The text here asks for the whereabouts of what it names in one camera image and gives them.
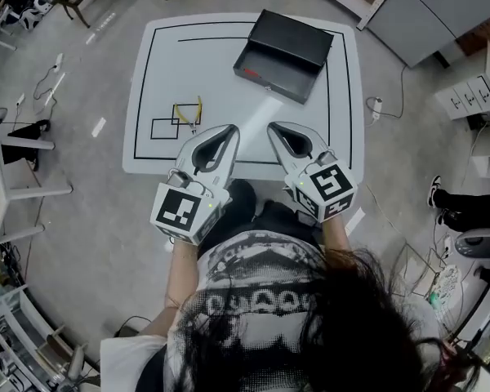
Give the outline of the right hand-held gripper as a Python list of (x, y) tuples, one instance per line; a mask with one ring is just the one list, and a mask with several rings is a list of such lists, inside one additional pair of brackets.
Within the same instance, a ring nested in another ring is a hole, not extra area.
[(267, 135), (278, 163), (287, 173), (284, 181), (294, 202), (317, 222), (328, 221), (351, 207), (357, 183), (343, 160), (331, 150), (324, 151), (327, 145), (316, 131), (298, 123), (277, 121), (268, 125)]

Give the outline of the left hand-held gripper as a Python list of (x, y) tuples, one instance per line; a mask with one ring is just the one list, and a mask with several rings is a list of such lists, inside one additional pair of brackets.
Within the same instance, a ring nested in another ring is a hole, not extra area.
[(150, 224), (168, 237), (200, 245), (230, 201), (226, 186), (239, 141), (235, 125), (212, 127), (187, 140), (167, 182), (158, 185)]

